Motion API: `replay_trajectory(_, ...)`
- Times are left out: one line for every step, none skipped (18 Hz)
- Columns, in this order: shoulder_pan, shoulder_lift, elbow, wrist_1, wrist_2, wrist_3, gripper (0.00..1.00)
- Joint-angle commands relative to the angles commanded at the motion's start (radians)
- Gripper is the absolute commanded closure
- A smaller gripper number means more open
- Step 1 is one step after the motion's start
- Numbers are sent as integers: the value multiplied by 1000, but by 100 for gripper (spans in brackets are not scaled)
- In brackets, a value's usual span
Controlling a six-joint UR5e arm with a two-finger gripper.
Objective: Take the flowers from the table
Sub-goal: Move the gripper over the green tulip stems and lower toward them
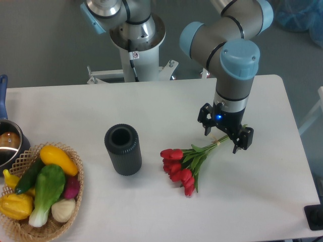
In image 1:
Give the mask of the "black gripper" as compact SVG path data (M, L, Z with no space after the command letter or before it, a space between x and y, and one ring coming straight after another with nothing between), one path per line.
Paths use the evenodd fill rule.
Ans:
M202 124L204 135L207 136L212 127L216 127L234 139L233 154L238 150L247 150L252 144L254 129L241 125L245 108L239 112L226 112L223 108L223 104L215 102L213 107L209 103L201 107L197 121Z

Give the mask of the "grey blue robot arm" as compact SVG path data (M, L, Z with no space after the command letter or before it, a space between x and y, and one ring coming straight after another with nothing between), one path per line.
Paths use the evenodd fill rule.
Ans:
M217 78L212 104L205 104L198 121L205 134L212 127L225 132L235 150L247 149L253 129L242 126L260 51L252 38L274 18L267 1L213 1L220 19L213 25L188 24L180 35L181 50ZM150 1L84 1L81 11L97 33L108 32L120 51L126 82L157 81L159 46L166 30L151 11Z

